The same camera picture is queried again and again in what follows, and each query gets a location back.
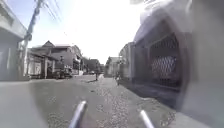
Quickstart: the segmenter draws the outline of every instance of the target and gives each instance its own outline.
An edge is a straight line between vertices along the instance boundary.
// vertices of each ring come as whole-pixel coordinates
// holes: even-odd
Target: roof
[[[42,47],[55,47],[49,40]]]
[[[175,24],[178,31],[190,32],[190,19],[186,12],[187,6],[183,0],[160,0],[148,2],[145,11],[141,14],[139,27],[134,42],[138,43],[163,19]]]
[[[28,54],[31,54],[31,55],[34,55],[34,56],[38,56],[38,57],[42,57],[42,58],[47,57],[47,58],[50,59],[50,60],[58,60],[57,58],[55,58],[55,57],[53,57],[53,56],[49,56],[49,55],[41,55],[41,54],[39,54],[39,53],[37,53],[37,52],[33,52],[33,51],[28,51]]]

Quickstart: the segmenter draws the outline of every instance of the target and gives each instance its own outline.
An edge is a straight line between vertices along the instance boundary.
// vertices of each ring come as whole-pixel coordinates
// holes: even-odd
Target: wall
[[[64,63],[73,67],[73,59],[76,58],[75,54],[69,51],[61,51],[58,53],[51,53],[51,56],[57,58],[59,61],[61,60],[61,56],[63,56]]]
[[[0,79],[16,79],[18,77],[18,42],[21,39],[3,28],[0,28],[0,39]]]
[[[2,0],[0,0],[0,6],[0,27],[20,38],[24,38],[27,32],[26,28]]]
[[[224,2],[193,1],[190,81],[181,111],[211,127],[224,127]]]

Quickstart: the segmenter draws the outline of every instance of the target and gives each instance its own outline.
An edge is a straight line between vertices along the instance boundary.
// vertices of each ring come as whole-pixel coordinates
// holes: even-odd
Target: street
[[[77,104],[86,100],[83,128],[144,128],[146,110],[156,128],[168,127],[174,110],[154,98],[142,98],[113,78],[77,76],[70,80],[34,80],[0,84],[0,127],[67,128]]]

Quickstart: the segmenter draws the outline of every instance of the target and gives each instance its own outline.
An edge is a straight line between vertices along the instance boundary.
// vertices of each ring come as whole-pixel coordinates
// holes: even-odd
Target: sidewalk
[[[120,85],[142,98],[155,98],[166,106],[175,109],[178,91],[152,84],[132,84],[120,81]]]
[[[169,125],[169,127],[170,128],[210,128],[209,126],[179,112],[175,114],[175,120]]]

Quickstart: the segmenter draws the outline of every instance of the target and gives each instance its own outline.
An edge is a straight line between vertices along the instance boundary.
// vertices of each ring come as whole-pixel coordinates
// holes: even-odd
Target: grille
[[[171,34],[150,48],[150,69],[154,82],[163,85],[174,85],[180,81],[179,45],[174,34]]]

